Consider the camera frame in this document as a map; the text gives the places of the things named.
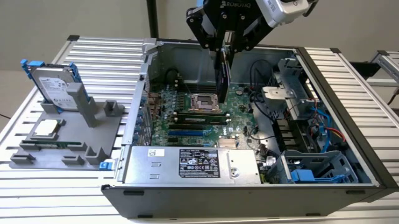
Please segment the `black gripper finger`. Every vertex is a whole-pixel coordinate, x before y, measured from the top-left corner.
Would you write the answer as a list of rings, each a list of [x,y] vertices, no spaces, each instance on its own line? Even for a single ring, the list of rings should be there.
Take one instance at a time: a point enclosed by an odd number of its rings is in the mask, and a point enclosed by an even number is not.
[[[249,51],[270,33],[270,27],[262,16],[246,25],[246,19],[238,19],[232,39],[232,52]]]
[[[224,27],[212,24],[204,8],[189,8],[185,21],[200,46],[208,50],[220,50],[224,41]]]

